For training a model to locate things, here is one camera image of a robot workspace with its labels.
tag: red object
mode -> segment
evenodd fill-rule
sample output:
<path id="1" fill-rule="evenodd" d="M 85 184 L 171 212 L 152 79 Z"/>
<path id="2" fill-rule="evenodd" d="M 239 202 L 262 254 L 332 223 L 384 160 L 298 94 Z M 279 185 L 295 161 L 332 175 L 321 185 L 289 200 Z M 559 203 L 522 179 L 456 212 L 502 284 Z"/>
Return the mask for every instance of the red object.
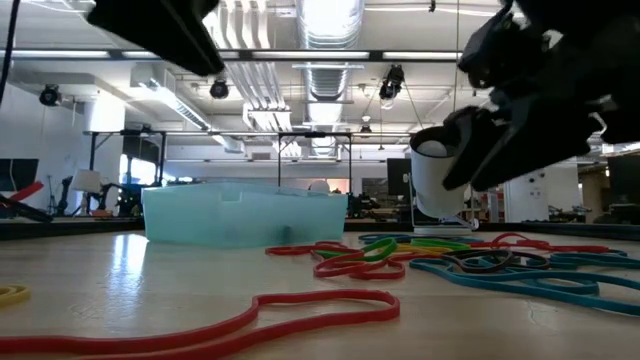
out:
<path id="1" fill-rule="evenodd" d="M 518 240 L 514 243 L 508 242 L 500 242 L 501 240 L 508 237 L 517 237 L 522 240 Z M 576 245 L 576 246 L 556 246 L 551 245 L 547 241 L 542 240 L 532 240 L 528 237 L 518 234 L 518 233 L 504 233 L 498 237 L 496 237 L 492 242 L 477 242 L 477 243 L 469 243 L 472 248 L 491 248 L 491 249 L 500 249 L 505 247 L 526 247 L 533 248 L 538 250 L 545 250 L 551 252 L 590 252 L 590 253 L 607 253 L 609 252 L 609 248 L 606 246 L 594 246 L 594 245 Z"/>
<path id="2" fill-rule="evenodd" d="M 325 259 L 316 253 L 317 250 L 340 251 L 345 255 Z M 365 256 L 365 253 L 348 248 L 341 243 L 333 241 L 319 241 L 315 245 L 279 246 L 265 251 L 268 255 L 304 255 L 311 256 L 319 263 L 313 268 L 313 275 L 318 278 L 336 277 L 348 275 L 359 280 L 397 280 L 406 275 L 403 261 L 413 259 L 437 259 L 437 255 L 404 254 L 390 256 L 377 262 L 355 261 Z M 393 271 L 374 272 L 385 267 L 393 268 Z"/>
<path id="3" fill-rule="evenodd" d="M 355 299 L 380 301 L 390 306 L 381 310 L 333 313 L 296 319 L 254 329 L 240 336 L 213 342 L 256 320 L 260 306 L 299 304 L 312 301 Z M 221 323 L 181 333 L 144 338 L 82 338 L 70 336 L 35 336 L 0 338 L 0 354 L 76 354 L 73 360 L 210 360 L 240 352 L 248 347 L 290 334 L 329 326 L 388 321 L 400 315 L 400 301 L 395 296 L 371 290 L 331 290 L 300 294 L 258 295 L 244 313 Z"/>
<path id="4" fill-rule="evenodd" d="M 358 252 L 356 249 L 350 249 L 333 241 L 319 241 L 315 245 L 271 247 L 265 250 L 264 253 L 267 255 L 306 255 L 316 250 L 340 251 L 345 253 Z"/>
<path id="5" fill-rule="evenodd" d="M 40 181 L 36 181 L 33 184 L 27 186 L 26 188 L 13 194 L 11 197 L 9 197 L 9 199 L 13 201 L 22 201 L 28 198 L 29 196 L 37 193 L 38 191 L 42 190 L 42 188 L 44 188 L 44 185 Z"/>
<path id="6" fill-rule="evenodd" d="M 406 275 L 405 266 L 402 261 L 413 259 L 437 259 L 438 255 L 422 255 L 422 254 L 404 254 L 391 256 L 386 259 L 386 265 L 394 269 L 394 271 L 385 272 L 361 272 L 349 274 L 350 278 L 360 280 L 397 280 L 402 279 Z"/>

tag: teal plastic bin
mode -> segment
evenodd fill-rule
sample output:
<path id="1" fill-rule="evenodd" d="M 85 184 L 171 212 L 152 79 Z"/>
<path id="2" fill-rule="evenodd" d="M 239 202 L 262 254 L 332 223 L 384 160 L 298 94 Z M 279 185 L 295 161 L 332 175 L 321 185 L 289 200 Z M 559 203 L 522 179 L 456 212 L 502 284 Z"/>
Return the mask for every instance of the teal plastic bin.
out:
<path id="1" fill-rule="evenodd" d="M 222 248 L 340 240 L 347 196 L 239 182 L 144 189 L 149 241 Z"/>

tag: white lamp shade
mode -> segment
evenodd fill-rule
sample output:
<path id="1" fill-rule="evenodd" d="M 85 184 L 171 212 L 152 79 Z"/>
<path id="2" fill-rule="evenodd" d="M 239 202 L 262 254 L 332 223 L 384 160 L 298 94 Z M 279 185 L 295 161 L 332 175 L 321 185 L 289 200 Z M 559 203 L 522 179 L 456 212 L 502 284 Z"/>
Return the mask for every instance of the white lamp shade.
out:
<path id="1" fill-rule="evenodd" d="M 71 181 L 71 189 L 88 193 L 100 193 L 100 173 L 78 169 Z"/>
<path id="2" fill-rule="evenodd" d="M 455 216 L 464 208 L 465 187 L 448 191 L 442 186 L 454 160 L 450 151 L 438 141 L 412 144 L 411 180 L 416 189 L 418 209 L 423 214 L 442 219 Z"/>

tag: green rubber band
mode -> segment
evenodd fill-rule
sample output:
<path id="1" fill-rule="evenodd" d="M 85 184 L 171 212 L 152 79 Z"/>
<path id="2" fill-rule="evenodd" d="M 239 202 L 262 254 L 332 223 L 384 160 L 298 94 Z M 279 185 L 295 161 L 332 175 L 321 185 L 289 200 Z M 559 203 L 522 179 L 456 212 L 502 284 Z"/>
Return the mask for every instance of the green rubber band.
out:
<path id="1" fill-rule="evenodd" d="M 451 241 L 444 241 L 439 239 L 429 239 L 429 238 L 413 238 L 411 239 L 412 246 L 420 246 L 420 247 L 441 247 L 448 248 L 451 251 L 458 250 L 470 250 L 471 246 L 467 244 L 454 243 Z"/>
<path id="2" fill-rule="evenodd" d="M 366 262 L 380 261 L 380 260 L 386 259 L 389 255 L 393 254 L 397 248 L 398 248 L 398 244 L 396 243 L 395 239 L 393 238 L 382 239 L 360 249 L 360 251 L 364 252 L 365 254 L 377 249 L 383 249 L 380 253 L 375 255 L 365 256 L 359 259 L 354 259 L 351 261 L 366 261 Z M 319 251 L 316 251 L 316 254 L 322 256 L 325 259 L 330 259 L 336 256 L 345 255 L 346 253 L 338 252 L 338 251 L 319 250 Z"/>

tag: table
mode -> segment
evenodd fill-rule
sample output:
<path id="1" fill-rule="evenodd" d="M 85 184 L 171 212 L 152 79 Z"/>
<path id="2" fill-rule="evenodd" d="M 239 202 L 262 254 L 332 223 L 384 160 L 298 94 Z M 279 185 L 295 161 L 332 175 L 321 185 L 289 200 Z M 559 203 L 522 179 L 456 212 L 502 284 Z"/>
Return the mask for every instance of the table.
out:
<path id="1" fill-rule="evenodd" d="M 358 246 L 357 235 L 346 234 L 345 243 Z M 640 243 L 529 235 L 554 244 L 606 244 L 640 257 Z M 0 243 L 0 259 L 0 284 L 33 290 L 29 302 L 0 310 L 0 336 L 162 334 L 224 320 L 260 293 L 367 288 L 398 296 L 401 318 L 294 335 L 232 359 L 626 360 L 640 352 L 640 319 L 460 287 L 413 269 L 398 281 L 321 280 L 313 278 L 308 256 L 151 244 L 135 232 L 6 241 Z M 598 271 L 640 280 L 640 271 Z M 604 286 L 603 294 L 638 299 L 617 287 Z M 375 305 L 271 307 L 257 325 L 368 306 Z"/>

